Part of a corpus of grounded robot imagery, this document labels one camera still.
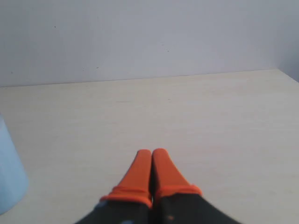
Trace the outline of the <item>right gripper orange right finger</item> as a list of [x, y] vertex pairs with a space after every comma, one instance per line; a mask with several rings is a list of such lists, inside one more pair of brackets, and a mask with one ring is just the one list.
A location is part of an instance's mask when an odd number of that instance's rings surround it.
[[238, 224], [206, 199], [196, 185], [177, 169], [167, 150], [152, 154], [154, 178], [153, 217], [155, 224]]

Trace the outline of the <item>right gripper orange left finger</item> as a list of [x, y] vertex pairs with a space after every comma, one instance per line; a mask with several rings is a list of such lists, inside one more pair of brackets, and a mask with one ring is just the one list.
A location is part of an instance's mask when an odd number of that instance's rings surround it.
[[142, 149], [121, 181], [78, 224], [147, 224], [152, 209], [151, 151]]

